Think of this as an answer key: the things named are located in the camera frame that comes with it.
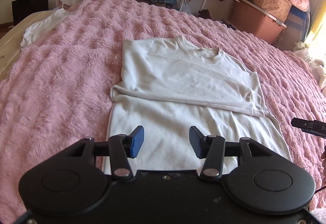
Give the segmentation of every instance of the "neckline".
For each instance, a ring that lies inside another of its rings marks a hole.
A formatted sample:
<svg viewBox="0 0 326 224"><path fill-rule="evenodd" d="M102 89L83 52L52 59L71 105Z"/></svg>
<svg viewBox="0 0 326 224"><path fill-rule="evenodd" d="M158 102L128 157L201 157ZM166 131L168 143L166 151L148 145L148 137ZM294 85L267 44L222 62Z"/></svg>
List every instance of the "neckline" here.
<svg viewBox="0 0 326 224"><path fill-rule="evenodd" d="M213 50L212 48L203 48L203 47L197 47L194 44L192 44L190 41L188 41L184 36L180 35L177 36L177 40L180 43L180 46L190 55L195 57L196 59L200 59L201 61L205 63L215 63L219 59L223 57L224 52L219 48L218 53L215 56L212 56L209 59L205 59L203 56L199 55L196 51L201 50L201 51L207 51L211 53Z"/></svg>

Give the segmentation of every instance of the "yellow curtain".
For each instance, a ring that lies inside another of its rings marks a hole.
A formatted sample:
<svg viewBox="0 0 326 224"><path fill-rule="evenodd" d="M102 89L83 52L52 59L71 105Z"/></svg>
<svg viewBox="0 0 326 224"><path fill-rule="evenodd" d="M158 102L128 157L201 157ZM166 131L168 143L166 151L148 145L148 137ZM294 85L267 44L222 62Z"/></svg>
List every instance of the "yellow curtain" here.
<svg viewBox="0 0 326 224"><path fill-rule="evenodd" d="M326 57L326 0L323 1L306 43L310 45L310 54L314 59Z"/></svg>

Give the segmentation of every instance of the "white plastic bag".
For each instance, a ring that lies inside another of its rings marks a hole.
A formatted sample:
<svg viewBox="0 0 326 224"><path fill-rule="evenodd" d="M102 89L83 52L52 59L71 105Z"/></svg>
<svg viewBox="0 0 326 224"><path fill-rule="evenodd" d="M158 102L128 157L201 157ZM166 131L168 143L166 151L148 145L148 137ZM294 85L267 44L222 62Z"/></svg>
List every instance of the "white plastic bag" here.
<svg viewBox="0 0 326 224"><path fill-rule="evenodd" d="M179 4L179 11L180 12L185 12L188 15L192 15L191 9L187 4L187 0L180 0L180 4Z"/></svg>
<svg viewBox="0 0 326 224"><path fill-rule="evenodd" d="M67 10L74 4L80 3L81 1L82 0L57 0L57 7Z"/></svg>

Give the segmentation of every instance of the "beige mattress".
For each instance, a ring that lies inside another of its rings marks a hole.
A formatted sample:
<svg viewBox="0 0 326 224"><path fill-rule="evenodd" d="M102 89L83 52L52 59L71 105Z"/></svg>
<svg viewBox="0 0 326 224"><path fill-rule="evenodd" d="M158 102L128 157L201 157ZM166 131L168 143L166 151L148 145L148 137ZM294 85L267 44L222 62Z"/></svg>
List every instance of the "beige mattress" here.
<svg viewBox="0 0 326 224"><path fill-rule="evenodd" d="M20 43L26 28L33 23L46 19L53 12L50 10L29 15L0 39L0 80L5 79L7 72L19 58Z"/></svg>

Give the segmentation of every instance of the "human hand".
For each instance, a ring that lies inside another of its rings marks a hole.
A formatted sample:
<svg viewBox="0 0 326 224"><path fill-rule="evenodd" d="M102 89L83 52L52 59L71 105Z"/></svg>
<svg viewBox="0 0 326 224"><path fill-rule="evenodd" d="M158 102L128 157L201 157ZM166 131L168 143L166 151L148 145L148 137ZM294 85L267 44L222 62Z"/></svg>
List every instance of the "human hand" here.
<svg viewBox="0 0 326 224"><path fill-rule="evenodd" d="M323 154L322 154L322 156L321 156L321 158L322 158L322 160L323 160L323 162L322 162L322 167L324 167L324 169L323 169L323 173L322 173L322 175L323 175L323 185L326 185L326 146L324 147L324 152L323 152Z"/></svg>

